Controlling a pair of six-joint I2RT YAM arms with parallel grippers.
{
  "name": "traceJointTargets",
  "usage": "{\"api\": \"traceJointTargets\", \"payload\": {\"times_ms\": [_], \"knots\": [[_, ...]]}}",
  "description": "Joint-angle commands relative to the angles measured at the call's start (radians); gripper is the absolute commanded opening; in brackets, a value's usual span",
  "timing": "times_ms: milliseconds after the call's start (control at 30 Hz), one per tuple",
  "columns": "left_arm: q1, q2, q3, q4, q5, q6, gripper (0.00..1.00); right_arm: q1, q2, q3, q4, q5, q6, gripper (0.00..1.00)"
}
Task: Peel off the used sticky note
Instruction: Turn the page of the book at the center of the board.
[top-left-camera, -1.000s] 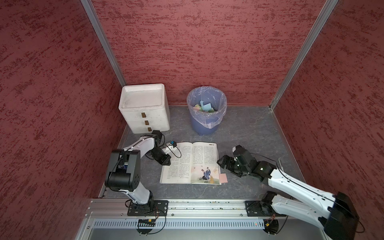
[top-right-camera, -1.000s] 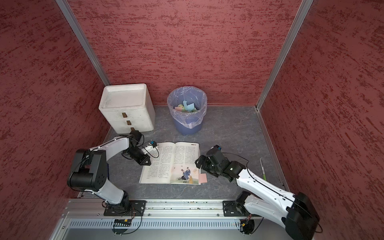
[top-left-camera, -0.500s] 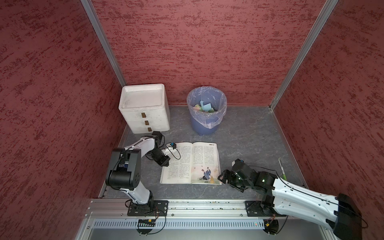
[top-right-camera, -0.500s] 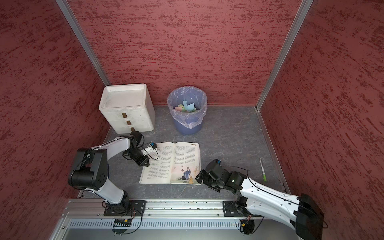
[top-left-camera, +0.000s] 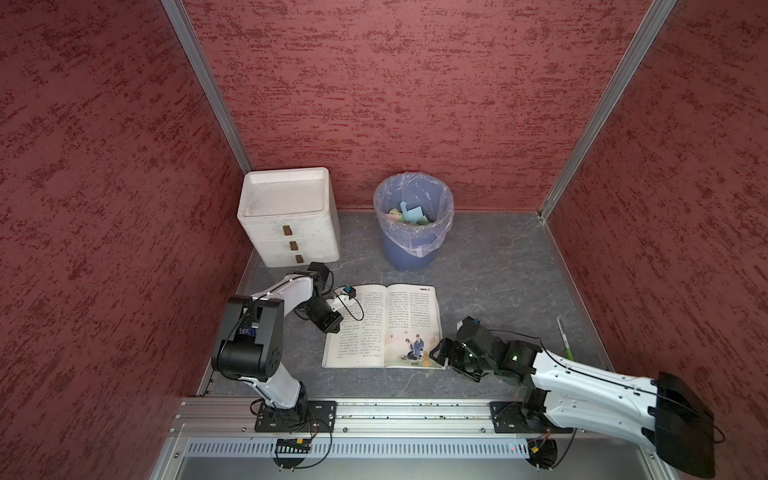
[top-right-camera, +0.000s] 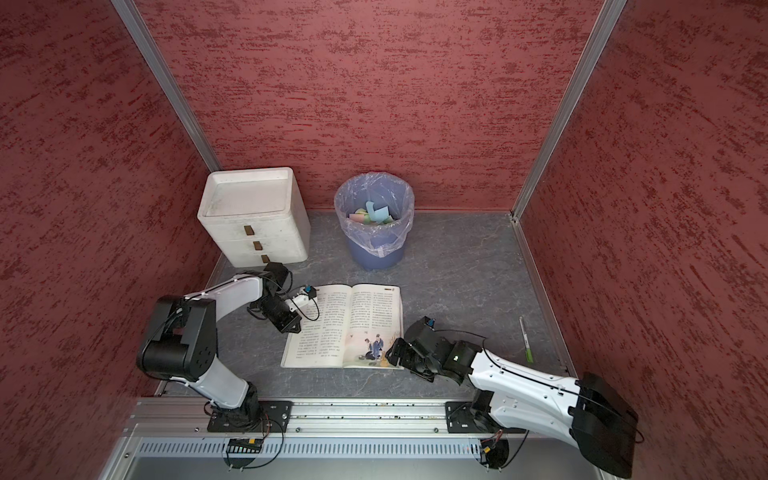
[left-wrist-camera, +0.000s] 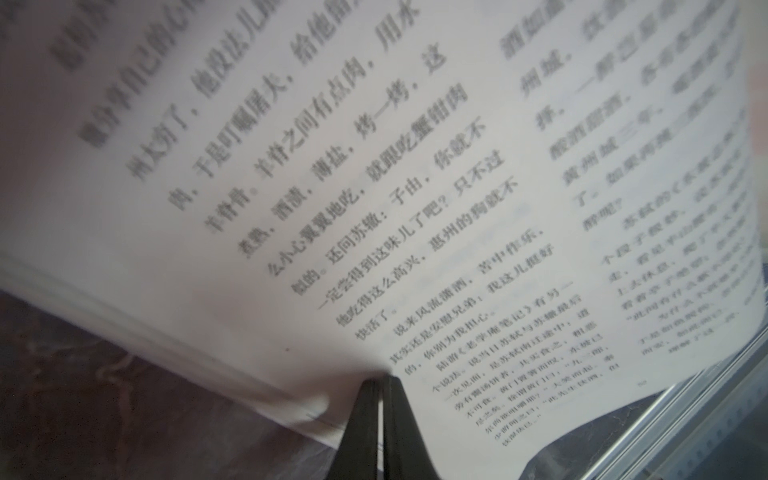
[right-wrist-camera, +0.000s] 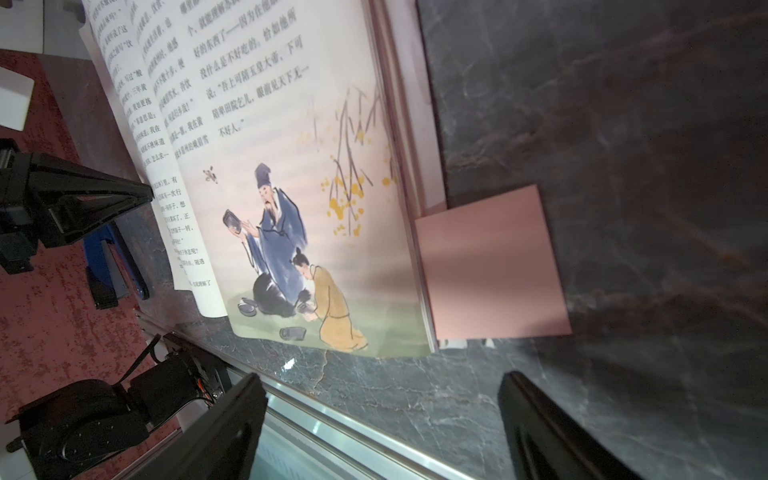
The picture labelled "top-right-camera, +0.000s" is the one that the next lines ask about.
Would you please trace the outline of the children's book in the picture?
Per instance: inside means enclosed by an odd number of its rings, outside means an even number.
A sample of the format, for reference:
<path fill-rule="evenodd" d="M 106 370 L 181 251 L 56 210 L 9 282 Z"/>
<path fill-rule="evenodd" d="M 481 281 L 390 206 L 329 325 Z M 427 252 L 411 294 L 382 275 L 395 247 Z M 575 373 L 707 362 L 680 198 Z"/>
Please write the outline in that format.
<path fill-rule="evenodd" d="M 315 288 L 316 303 L 296 312 L 281 366 L 289 369 L 392 369 L 385 354 L 402 336 L 401 290 L 377 284 Z"/>

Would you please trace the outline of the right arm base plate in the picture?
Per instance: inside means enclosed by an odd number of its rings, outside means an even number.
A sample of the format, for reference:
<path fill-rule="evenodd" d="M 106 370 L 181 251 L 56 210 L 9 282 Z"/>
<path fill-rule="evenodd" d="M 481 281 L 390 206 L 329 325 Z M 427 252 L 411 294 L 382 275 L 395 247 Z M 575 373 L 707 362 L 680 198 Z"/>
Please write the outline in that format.
<path fill-rule="evenodd" d="M 445 403 L 445 419 L 450 434 L 522 434 L 524 429 L 501 427 L 493 420 L 484 419 L 471 410 L 467 401 L 448 401 Z"/>

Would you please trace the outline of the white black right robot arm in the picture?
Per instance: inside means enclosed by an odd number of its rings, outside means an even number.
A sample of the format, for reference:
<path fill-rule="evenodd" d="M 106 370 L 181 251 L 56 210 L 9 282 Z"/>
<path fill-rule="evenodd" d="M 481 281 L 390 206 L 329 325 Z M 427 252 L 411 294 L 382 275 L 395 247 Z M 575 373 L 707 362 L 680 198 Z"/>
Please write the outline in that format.
<path fill-rule="evenodd" d="M 390 364 L 431 382 L 471 384 L 462 417 L 489 433 L 522 429 L 569 444 L 593 466 L 619 478 L 632 475 L 639 417 L 602 377 L 540 372 L 503 359 L 484 344 L 447 339 L 433 319 L 412 324 L 386 352 Z"/>

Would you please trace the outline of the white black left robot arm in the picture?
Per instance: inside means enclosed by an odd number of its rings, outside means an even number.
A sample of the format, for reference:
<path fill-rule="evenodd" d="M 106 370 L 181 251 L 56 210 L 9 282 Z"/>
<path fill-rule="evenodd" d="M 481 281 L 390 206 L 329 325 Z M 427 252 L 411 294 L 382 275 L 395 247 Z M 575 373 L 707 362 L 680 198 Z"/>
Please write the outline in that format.
<path fill-rule="evenodd" d="M 155 304 L 138 349 L 136 364 L 145 375 L 180 383 L 208 400 L 209 429 L 252 431 L 266 416 L 252 383 L 218 358 L 217 323 L 244 307 L 279 332 L 298 334 L 303 309 L 317 304 L 313 286 L 293 289 L 292 273 L 279 262 L 246 271 L 208 289 L 167 295 Z"/>

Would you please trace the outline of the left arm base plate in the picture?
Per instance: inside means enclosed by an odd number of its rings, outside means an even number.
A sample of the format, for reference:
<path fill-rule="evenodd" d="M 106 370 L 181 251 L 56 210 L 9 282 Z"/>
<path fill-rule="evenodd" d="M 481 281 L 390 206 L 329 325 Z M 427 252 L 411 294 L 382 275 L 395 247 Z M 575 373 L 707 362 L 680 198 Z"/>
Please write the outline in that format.
<path fill-rule="evenodd" d="M 294 404 L 285 400 L 260 400 L 253 412 L 249 404 L 238 409 L 209 409 L 210 433 L 271 433 L 285 431 Z"/>

